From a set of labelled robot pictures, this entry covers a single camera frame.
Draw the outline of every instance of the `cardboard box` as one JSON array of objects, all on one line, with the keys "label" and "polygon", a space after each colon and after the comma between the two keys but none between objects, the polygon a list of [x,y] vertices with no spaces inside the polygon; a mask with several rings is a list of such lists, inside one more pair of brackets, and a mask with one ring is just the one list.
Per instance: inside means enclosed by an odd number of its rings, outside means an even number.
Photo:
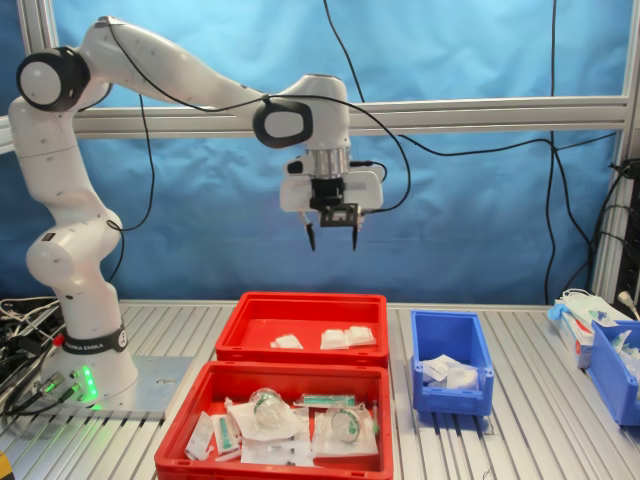
[{"label": "cardboard box", "polygon": [[565,347],[578,368],[588,368],[591,362],[593,348],[593,330],[591,325],[585,325],[569,312],[563,312],[559,320],[552,322],[562,338]]}]

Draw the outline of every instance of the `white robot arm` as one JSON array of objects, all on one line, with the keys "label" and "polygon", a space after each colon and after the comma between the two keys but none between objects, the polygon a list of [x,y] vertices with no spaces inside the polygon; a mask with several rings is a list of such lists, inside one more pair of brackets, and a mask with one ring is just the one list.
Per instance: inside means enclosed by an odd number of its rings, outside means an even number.
[{"label": "white robot arm", "polygon": [[352,228],[355,248],[363,212],[382,205],[380,176],[349,167],[349,112],[339,103],[347,94],[335,77],[305,75],[280,94],[266,95],[154,33],[101,17],[79,47],[27,57],[17,80],[22,96],[9,109],[15,151],[29,193],[55,220],[29,249],[27,265],[53,288],[66,322],[63,348],[46,359],[42,377],[59,374],[75,385],[79,391],[69,403],[116,395],[137,375],[116,291],[100,273],[119,238],[107,221],[122,224],[93,190],[72,127],[74,114],[103,99],[111,84],[168,102],[235,106],[229,113],[251,117],[265,145],[304,144],[306,153],[285,168],[280,203],[303,218],[314,249],[307,212],[318,213],[321,226]]}]

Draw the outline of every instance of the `blue backdrop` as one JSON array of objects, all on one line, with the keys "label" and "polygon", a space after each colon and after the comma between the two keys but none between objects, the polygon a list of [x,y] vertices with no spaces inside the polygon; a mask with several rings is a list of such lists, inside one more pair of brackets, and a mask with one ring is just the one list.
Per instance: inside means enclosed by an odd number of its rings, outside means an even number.
[{"label": "blue backdrop", "polygon": [[[357,91],[321,0],[55,2],[60,41],[77,45],[104,14],[153,29],[224,75],[279,91],[307,72],[331,73]],[[381,2],[330,0],[334,23],[368,101],[543,96],[550,88],[551,0]],[[622,91],[630,0],[559,0],[557,95]],[[13,2],[0,3],[0,113],[16,96],[23,48]],[[105,106],[135,105],[115,89]],[[608,132],[559,132],[558,146]],[[483,149],[544,132],[419,135],[442,151]],[[386,205],[406,186],[385,137],[354,137],[357,159],[389,168]],[[609,179],[612,138],[561,152],[573,213],[591,232]],[[350,232],[317,232],[312,254],[296,215],[278,207],[282,164],[298,150],[254,139],[154,140],[156,199],[127,234],[115,285],[123,298],[237,298],[246,290],[351,291],[394,301],[541,303],[550,255],[544,205],[549,148],[439,158],[406,145],[413,189],[398,210],[367,219],[357,252]],[[150,180],[142,140],[80,142],[89,175],[124,225],[144,215]],[[569,222],[556,169],[552,223],[558,294],[586,258]],[[13,154],[0,157],[0,295],[46,293],[26,271],[33,239],[52,223],[33,201]],[[103,262],[108,275],[118,251]]]}]

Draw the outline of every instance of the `green led light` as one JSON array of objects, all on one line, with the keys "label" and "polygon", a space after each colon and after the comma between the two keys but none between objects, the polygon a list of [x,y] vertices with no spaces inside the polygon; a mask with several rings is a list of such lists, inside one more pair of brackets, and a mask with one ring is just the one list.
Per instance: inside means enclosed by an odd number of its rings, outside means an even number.
[{"label": "green led light", "polygon": [[90,397],[85,397],[85,401],[93,401],[98,396],[98,390],[94,385],[93,376],[91,375],[91,369],[89,367],[82,367],[82,371],[84,372],[84,379],[87,383],[87,388],[89,389]]}]

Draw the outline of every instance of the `aluminum table surface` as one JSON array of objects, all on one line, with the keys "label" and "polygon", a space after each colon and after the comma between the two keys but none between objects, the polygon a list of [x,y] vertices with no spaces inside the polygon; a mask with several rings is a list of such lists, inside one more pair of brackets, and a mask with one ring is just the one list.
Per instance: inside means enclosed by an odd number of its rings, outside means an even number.
[{"label": "aluminum table surface", "polygon": [[[167,419],[21,417],[4,424],[0,450],[17,479],[155,478],[153,456],[235,302],[123,301],[137,354],[194,362]],[[411,407],[412,308],[477,312],[496,381],[489,417]],[[390,304],[389,348],[396,479],[639,479],[640,428],[620,428],[588,375],[572,366],[544,307]]]}]

